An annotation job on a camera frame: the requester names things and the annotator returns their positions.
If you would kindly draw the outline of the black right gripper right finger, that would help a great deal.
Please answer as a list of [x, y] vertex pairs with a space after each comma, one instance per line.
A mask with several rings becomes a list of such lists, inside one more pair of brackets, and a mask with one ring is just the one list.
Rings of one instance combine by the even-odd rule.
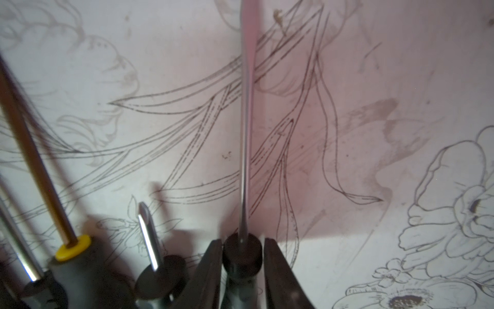
[[264, 241], [264, 280], [268, 309], [315, 308], [272, 238]]

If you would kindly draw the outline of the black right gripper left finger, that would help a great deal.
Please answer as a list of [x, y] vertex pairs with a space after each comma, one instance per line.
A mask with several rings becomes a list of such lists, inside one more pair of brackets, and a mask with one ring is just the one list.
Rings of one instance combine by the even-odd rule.
[[219, 308], [223, 245], [220, 239], [210, 242], [196, 271], [173, 308]]

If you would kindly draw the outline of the large black yellow screwdriver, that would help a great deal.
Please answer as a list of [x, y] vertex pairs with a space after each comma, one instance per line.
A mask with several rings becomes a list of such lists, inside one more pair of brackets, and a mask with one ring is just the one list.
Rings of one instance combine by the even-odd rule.
[[87, 234], [75, 234], [33, 141], [22, 107], [23, 97], [2, 63], [3, 115], [63, 241], [48, 267], [55, 283], [62, 288], [64, 304], [67, 308], [134, 308], [131, 287], [105, 265], [102, 242]]

